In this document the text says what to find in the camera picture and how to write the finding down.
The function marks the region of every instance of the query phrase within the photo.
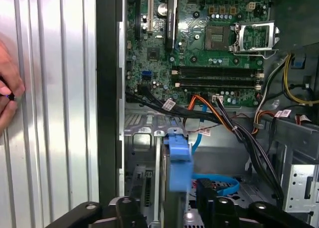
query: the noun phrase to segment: blue sata port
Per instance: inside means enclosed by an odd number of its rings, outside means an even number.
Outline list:
[[[151,79],[152,72],[151,71],[142,71],[142,79]]]

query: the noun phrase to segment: white cable tag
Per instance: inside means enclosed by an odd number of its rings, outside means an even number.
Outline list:
[[[282,111],[278,111],[274,117],[280,117],[281,114],[282,114]]]
[[[174,106],[175,106],[176,102],[174,102],[171,99],[168,99],[164,104],[162,109],[166,110],[166,111],[170,111]]]
[[[311,122],[311,120],[306,116],[306,115],[301,115],[299,117],[299,121],[308,121],[308,122]]]
[[[199,129],[201,129],[201,130],[198,131],[199,134],[207,136],[207,137],[210,137],[210,129],[209,128],[205,128],[203,122],[199,123]]]
[[[289,117],[289,114],[291,113],[291,110],[284,110],[281,114],[280,117]]]

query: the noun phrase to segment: blue plastic latch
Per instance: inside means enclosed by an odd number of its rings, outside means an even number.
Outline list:
[[[306,55],[304,53],[295,54],[295,58],[292,61],[291,68],[303,69],[306,60]]]
[[[187,140],[180,134],[169,134],[165,141],[169,147],[169,190],[171,192],[188,192],[191,188],[193,158]]]

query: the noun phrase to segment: pcie slot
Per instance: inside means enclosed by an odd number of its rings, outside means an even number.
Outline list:
[[[225,68],[225,67],[179,67],[172,68],[172,74],[187,77],[255,77],[255,69]]]
[[[176,80],[175,87],[234,87],[234,88],[255,88],[254,80],[224,80],[224,79],[193,79],[179,78]]]
[[[154,0],[148,0],[148,31],[153,30]]]
[[[167,2],[167,23],[166,23],[166,49],[171,52],[175,43],[175,23],[177,13],[177,0]]]
[[[141,38],[141,0],[135,0],[135,40]]]

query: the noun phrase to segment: green circuit board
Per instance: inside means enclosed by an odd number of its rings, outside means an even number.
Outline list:
[[[262,81],[256,74],[262,73],[263,60],[235,56],[228,47],[236,36],[234,23],[268,20],[269,1],[177,0],[174,48],[168,51],[167,17],[157,12],[167,0],[154,0],[152,32],[144,19],[149,1],[129,0],[126,90],[143,96],[140,87],[146,85],[157,98],[181,105],[188,104],[192,94],[201,94],[210,100],[221,95],[225,106],[257,106],[260,86],[256,90],[255,85]],[[256,8],[247,11],[251,2]],[[246,29],[245,48],[264,46],[266,35],[264,28]]]

